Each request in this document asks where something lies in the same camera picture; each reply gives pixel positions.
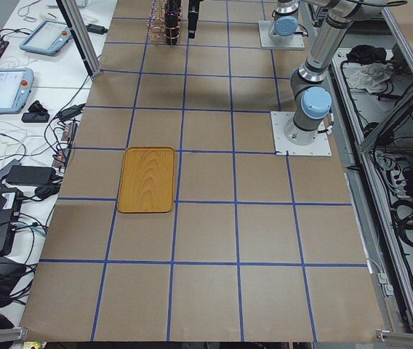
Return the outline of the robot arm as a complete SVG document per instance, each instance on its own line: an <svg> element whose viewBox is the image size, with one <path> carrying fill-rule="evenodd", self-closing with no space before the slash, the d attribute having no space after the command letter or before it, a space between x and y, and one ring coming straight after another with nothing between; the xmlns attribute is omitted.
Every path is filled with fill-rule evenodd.
<svg viewBox="0 0 413 349"><path fill-rule="evenodd" d="M199 10L201 1L188 2L188 38L196 37L197 23L199 20ZM299 1L277 1L277 6L273 11L273 21L268 29L271 39L290 38L296 34L298 23Z"/></svg>
<svg viewBox="0 0 413 349"><path fill-rule="evenodd" d="M292 74L291 88L296 111L284 127L286 138L297 145L310 145L318 127L332 106L332 96L321 86L347 30L356 21L368 20L385 7L405 5L406 1L312 1L328 12L305 62Z"/></svg>

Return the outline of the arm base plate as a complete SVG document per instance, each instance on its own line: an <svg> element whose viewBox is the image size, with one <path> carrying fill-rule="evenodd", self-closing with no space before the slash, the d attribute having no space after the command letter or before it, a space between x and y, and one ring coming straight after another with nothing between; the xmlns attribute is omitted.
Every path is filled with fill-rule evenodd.
<svg viewBox="0 0 413 349"><path fill-rule="evenodd" d="M318 129L302 131L294 125L294 112L272 111L270 113L273 142L277 156L322 156L332 155L329 136L321 121Z"/></svg>
<svg viewBox="0 0 413 349"><path fill-rule="evenodd" d="M298 32L297 19L290 16L277 20L258 22L260 43L263 49L304 50L302 34Z"/></svg>

